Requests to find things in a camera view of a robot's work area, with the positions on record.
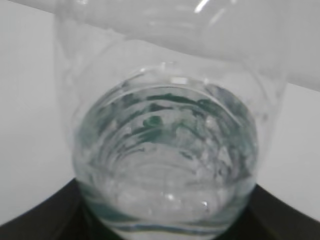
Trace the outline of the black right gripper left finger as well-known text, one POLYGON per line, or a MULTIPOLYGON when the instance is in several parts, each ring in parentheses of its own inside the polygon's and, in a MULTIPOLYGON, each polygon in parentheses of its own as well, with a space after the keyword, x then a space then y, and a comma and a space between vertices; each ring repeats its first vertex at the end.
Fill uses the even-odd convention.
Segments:
POLYGON ((2 240, 119 240, 93 219, 73 179, 47 200, 0 226, 2 240))

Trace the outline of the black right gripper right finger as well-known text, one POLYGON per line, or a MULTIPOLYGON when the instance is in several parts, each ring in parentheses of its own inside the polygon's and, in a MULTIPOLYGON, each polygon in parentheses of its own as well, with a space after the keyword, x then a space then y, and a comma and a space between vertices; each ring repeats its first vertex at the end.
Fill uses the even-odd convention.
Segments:
POLYGON ((240 218, 218 240, 320 240, 320 223, 260 185, 240 218))

